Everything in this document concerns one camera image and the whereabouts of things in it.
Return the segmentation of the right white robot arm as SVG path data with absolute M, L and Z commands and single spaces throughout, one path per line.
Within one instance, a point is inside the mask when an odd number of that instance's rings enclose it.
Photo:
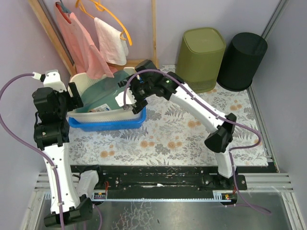
M 127 87 L 135 100 L 134 112 L 145 107 L 146 98 L 152 95 L 184 108 L 209 130 L 210 134 L 204 144 L 215 153 L 218 173 L 225 178 L 233 176 L 235 167 L 227 150 L 233 140 L 236 116 L 218 111 L 198 96 L 176 73 L 158 70 L 151 60 L 141 62 L 135 71 L 127 77 Z

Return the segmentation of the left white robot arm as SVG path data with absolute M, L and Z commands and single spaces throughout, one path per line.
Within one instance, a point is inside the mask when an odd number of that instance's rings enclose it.
M 33 94 L 35 114 L 34 141 L 43 153 L 51 191 L 50 214 L 44 225 L 64 228 L 93 216 L 91 196 L 99 181 L 98 173 L 89 170 L 80 174 L 74 185 L 69 164 L 69 129 L 67 113 L 83 106 L 75 83 L 70 91 L 50 87 L 37 89 Z

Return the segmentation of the white plastic basin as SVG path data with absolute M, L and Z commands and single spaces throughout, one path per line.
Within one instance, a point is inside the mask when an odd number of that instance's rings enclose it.
M 123 70 L 130 75 L 135 73 L 135 69 L 133 67 L 125 67 Z M 87 76 L 86 73 L 79 73 L 73 76 L 70 82 L 74 82 L 76 84 L 77 90 L 81 96 L 89 86 L 97 83 L 99 80 L 102 79 L 91 79 Z M 133 113 L 132 106 L 130 105 L 128 110 L 124 110 L 121 107 L 120 109 L 105 112 L 77 113 L 75 109 L 71 112 L 68 112 L 68 117 L 74 118 L 80 123 L 94 123 L 133 120 L 138 118 L 139 115 L 135 115 Z

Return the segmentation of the large black plastic bin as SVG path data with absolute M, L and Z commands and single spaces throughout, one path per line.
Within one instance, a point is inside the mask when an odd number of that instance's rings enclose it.
M 223 57 L 217 83 L 233 92 L 246 90 L 252 84 L 267 49 L 266 40 L 257 34 L 236 34 Z

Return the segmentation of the green mesh basket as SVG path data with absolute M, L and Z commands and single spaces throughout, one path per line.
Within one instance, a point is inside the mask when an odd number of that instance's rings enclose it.
M 187 30 L 182 37 L 176 74 L 196 93 L 211 91 L 226 48 L 226 42 L 214 28 Z

